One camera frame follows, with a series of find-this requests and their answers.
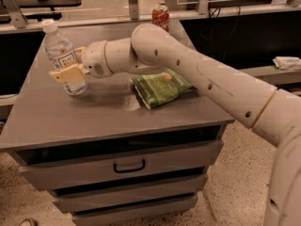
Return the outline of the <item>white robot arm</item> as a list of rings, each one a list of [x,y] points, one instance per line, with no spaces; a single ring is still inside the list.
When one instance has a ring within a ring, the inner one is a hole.
[[[155,24],[129,39],[81,50],[81,62],[56,69],[58,83],[166,67],[190,82],[234,119],[277,148],[263,226],[301,226],[301,98],[192,50]]]

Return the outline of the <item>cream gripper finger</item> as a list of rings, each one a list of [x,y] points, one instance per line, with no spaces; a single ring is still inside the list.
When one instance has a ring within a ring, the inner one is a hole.
[[[85,46],[82,46],[82,47],[78,47],[78,48],[75,48],[74,49],[74,53],[76,54],[76,57],[77,57],[77,60],[79,62],[82,61],[82,54],[83,52],[86,50],[86,47]]]
[[[69,67],[49,71],[49,75],[57,83],[75,83],[86,79],[89,70],[83,64],[72,64]]]

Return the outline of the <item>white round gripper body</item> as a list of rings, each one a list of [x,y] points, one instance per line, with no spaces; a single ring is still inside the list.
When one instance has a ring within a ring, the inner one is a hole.
[[[95,78],[112,76],[105,59],[106,40],[91,43],[82,53],[82,63]]]

